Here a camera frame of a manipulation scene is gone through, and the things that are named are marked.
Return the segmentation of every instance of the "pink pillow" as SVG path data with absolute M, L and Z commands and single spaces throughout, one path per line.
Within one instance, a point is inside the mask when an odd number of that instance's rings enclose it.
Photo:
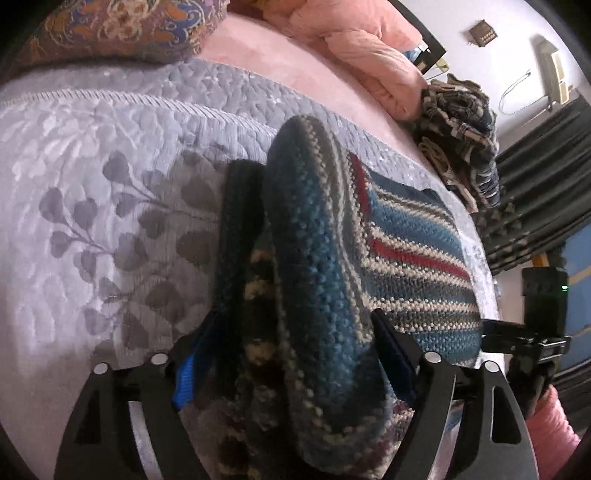
M 414 121 L 423 113 L 421 91 L 427 81 L 402 53 L 362 30 L 324 39 L 340 61 L 353 67 L 355 77 L 392 118 Z
M 412 50 L 423 40 L 387 0 L 307 0 L 289 23 L 296 38 L 363 30 L 398 51 Z

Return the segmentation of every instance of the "leaf pattern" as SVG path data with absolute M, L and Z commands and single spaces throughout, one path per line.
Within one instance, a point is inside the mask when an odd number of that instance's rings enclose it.
M 217 195 L 210 183 L 204 179 L 212 174 L 217 175 L 213 163 L 201 153 L 185 151 L 182 158 L 186 166 L 194 167 L 196 173 L 189 182 L 180 189 L 180 196 L 187 206 L 215 212 L 218 210 Z M 168 205 L 161 197 L 162 187 L 167 178 L 159 170 L 146 170 L 141 174 L 141 183 L 153 196 L 137 188 L 137 179 L 132 177 L 132 171 L 125 155 L 120 151 L 114 151 L 103 165 L 102 173 L 107 180 L 118 184 L 122 188 L 116 192 L 112 201 L 115 205 L 115 214 L 124 218 L 134 211 L 139 204 L 147 204 L 149 208 L 142 212 L 138 223 L 147 238 L 156 240 L 160 238 L 168 227 L 168 219 L 171 215 L 192 217 L 186 210 L 179 210 L 174 203 Z M 74 266 L 77 268 L 80 278 L 87 283 L 95 285 L 96 295 L 103 305 L 117 303 L 108 307 L 107 311 L 117 309 L 112 316 L 101 313 L 99 309 L 84 308 L 82 320 L 86 331 L 90 335 L 101 335 L 113 326 L 113 319 L 118 319 L 121 326 L 122 343 L 127 349 L 147 349 L 150 345 L 148 331 L 139 318 L 130 311 L 130 301 L 143 303 L 149 309 L 157 312 L 173 326 L 173 334 L 180 336 L 177 323 L 187 314 L 187 302 L 179 293 L 176 286 L 169 280 L 170 271 L 174 260 L 164 262 L 152 262 L 148 256 L 141 238 L 133 233 L 122 233 L 118 239 L 115 251 L 108 245 L 96 242 L 90 234 L 94 227 L 99 211 L 99 205 L 92 198 L 85 198 L 76 202 L 72 210 L 68 211 L 64 205 L 64 197 L 60 189 L 50 188 L 39 202 L 41 216 L 53 224 L 63 225 L 63 230 L 55 230 L 49 239 L 50 252 L 54 258 L 62 258 L 74 244 L 82 245 L 80 251 L 73 256 Z M 179 237 L 176 241 L 176 253 L 195 267 L 208 265 L 212 260 L 213 246 L 216 236 L 207 231 L 190 231 Z M 101 276 L 97 278 L 98 260 L 111 257 L 115 267 L 122 272 L 135 272 L 144 265 L 149 265 L 141 270 L 138 278 L 141 281 L 136 287 L 127 293 L 123 292 L 110 278 Z M 138 296 L 140 285 L 150 281 L 151 287 L 145 298 Z M 94 363 L 101 361 L 111 362 L 116 368 L 116 355 L 113 349 L 113 338 L 100 343 L 92 354 Z
M 123 185 L 131 185 L 129 175 L 129 163 L 120 151 L 114 151 L 109 156 L 109 161 L 103 167 L 103 175 L 109 181 Z
M 146 210 L 138 219 L 146 236 L 156 240 L 166 230 L 166 214 L 160 210 Z
M 89 250 L 84 250 L 74 256 L 74 265 L 78 268 L 80 278 L 87 283 L 94 283 L 96 274 L 97 255 Z
M 214 241 L 210 232 L 191 231 L 177 240 L 177 253 L 196 267 L 202 267 L 212 260 Z
M 122 192 L 115 197 L 115 215 L 124 218 L 141 202 L 141 199 L 130 193 Z
M 100 335 L 106 332 L 111 324 L 111 321 L 105 315 L 95 309 L 84 309 L 82 315 L 86 331 L 91 335 Z
M 111 303 L 121 298 L 121 289 L 106 277 L 99 280 L 99 298 L 105 303 Z
M 148 261 L 148 254 L 139 237 L 132 233 L 122 233 L 119 245 L 113 254 L 115 266 L 123 271 L 137 270 Z
M 70 235 L 61 230 L 57 230 L 51 234 L 49 239 L 49 245 L 51 249 L 51 256 L 54 258 L 61 258 L 70 248 L 70 245 L 74 241 Z
M 183 298 L 168 281 L 160 282 L 152 288 L 146 296 L 145 304 L 172 324 L 179 322 L 186 311 Z
M 52 188 L 45 193 L 39 202 L 39 211 L 41 212 L 41 216 L 48 222 L 66 224 L 66 219 L 64 218 L 64 197 L 60 189 Z
M 156 196 L 160 194 L 159 187 L 165 182 L 164 173 L 159 170 L 146 170 L 141 178 L 144 187 Z
M 83 230 L 89 230 L 95 221 L 98 211 L 99 208 L 97 207 L 95 200 L 87 198 L 83 202 L 78 202 L 74 205 L 72 218 L 80 228 Z
M 126 312 L 121 324 L 121 340 L 128 349 L 148 348 L 150 338 L 148 331 L 139 319 L 131 312 Z
M 216 195 L 211 185 L 200 176 L 193 177 L 181 189 L 181 198 L 192 208 L 217 211 Z
M 113 369 L 119 368 L 117 354 L 115 353 L 115 348 L 113 347 L 113 339 L 103 340 L 94 347 L 89 358 L 89 370 L 92 370 L 96 364 L 101 362 L 108 363 Z

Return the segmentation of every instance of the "white wall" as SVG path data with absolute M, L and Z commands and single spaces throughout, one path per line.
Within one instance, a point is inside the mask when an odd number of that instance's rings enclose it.
M 581 86 L 585 93 L 589 91 L 589 84 L 558 34 L 525 0 L 401 1 L 447 50 L 444 58 L 450 72 L 460 80 L 479 83 L 490 97 L 493 110 L 498 114 L 501 144 L 503 135 L 518 137 L 514 130 L 546 106 L 545 99 L 539 100 L 515 115 L 504 115 L 498 108 L 503 92 L 527 70 L 531 70 L 532 75 L 505 98 L 503 110 L 515 112 L 545 94 L 533 47 L 539 35 L 560 50 L 568 84 Z M 482 48 L 469 44 L 466 36 L 467 31 L 480 20 L 486 20 L 498 35 Z M 445 80 L 446 75 L 438 78 Z

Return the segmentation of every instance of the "blue strap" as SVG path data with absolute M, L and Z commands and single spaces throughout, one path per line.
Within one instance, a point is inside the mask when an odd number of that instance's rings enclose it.
M 176 360 L 176 388 L 173 404 L 181 410 L 199 393 L 222 345 L 226 331 L 225 319 L 214 310 L 209 312 L 199 328 L 180 338 L 171 353 Z
M 178 410 L 182 410 L 184 406 L 193 400 L 193 362 L 195 360 L 195 353 L 187 357 L 187 359 L 177 368 L 177 388 L 174 390 L 173 404 Z

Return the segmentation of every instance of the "air conditioner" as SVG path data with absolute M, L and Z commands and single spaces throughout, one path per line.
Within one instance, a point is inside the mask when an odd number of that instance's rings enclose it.
M 569 101 L 569 86 L 564 79 L 560 52 L 548 40 L 539 45 L 540 67 L 546 93 L 553 102 L 563 105 Z

